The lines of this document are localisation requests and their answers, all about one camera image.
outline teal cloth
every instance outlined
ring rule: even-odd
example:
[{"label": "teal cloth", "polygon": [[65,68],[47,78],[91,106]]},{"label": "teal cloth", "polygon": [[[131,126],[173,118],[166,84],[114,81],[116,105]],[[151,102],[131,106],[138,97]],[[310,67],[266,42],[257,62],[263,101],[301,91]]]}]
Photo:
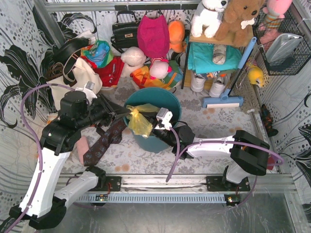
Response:
[{"label": "teal cloth", "polygon": [[226,59],[223,65],[213,63],[213,44],[191,43],[188,69],[197,74],[210,73],[228,69],[237,69],[242,58],[241,52],[231,46],[227,46]]}]

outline teal bucket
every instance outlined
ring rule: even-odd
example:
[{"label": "teal bucket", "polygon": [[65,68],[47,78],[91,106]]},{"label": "teal bucket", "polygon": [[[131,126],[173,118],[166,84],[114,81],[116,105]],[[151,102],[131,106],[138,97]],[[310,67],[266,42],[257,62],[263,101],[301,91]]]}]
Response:
[{"label": "teal bucket", "polygon": [[[144,88],[133,93],[124,106],[138,106],[146,103],[152,104],[158,108],[167,108],[170,110],[173,114],[172,121],[178,121],[181,118],[181,105],[179,100],[171,92],[158,87]],[[125,124],[128,125],[129,120],[124,118],[124,121]],[[169,145],[152,135],[148,138],[134,135],[134,138],[142,149],[149,152],[159,153],[169,147]]]}]

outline white sneaker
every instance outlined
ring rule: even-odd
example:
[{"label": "white sneaker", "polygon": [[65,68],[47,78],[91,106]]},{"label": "white sneaker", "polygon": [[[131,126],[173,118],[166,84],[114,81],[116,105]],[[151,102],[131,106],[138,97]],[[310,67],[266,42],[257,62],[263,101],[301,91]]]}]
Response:
[{"label": "white sneaker", "polygon": [[224,78],[219,77],[216,79],[215,82],[213,82],[212,87],[209,91],[209,96],[218,98],[220,94],[224,92],[224,89],[225,89]]},{"label": "white sneaker", "polygon": [[201,92],[204,89],[205,78],[197,77],[191,72],[191,90]]}]

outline pink cloth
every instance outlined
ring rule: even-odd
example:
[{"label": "pink cloth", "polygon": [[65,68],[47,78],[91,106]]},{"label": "pink cloth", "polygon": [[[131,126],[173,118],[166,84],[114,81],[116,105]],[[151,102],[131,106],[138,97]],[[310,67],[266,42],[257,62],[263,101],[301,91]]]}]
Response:
[{"label": "pink cloth", "polygon": [[170,34],[165,17],[151,19],[144,16],[138,26],[139,48],[151,58],[165,57],[170,49]]}]

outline brown teddy bear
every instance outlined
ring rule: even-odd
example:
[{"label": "brown teddy bear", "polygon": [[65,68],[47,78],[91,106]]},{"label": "brown teddy bear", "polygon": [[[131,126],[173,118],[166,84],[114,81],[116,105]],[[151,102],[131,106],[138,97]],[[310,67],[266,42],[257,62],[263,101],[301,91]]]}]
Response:
[{"label": "brown teddy bear", "polygon": [[223,40],[229,32],[235,33],[233,45],[241,47],[255,23],[259,10],[265,0],[231,0],[225,10],[223,21],[215,34],[217,40]]}]

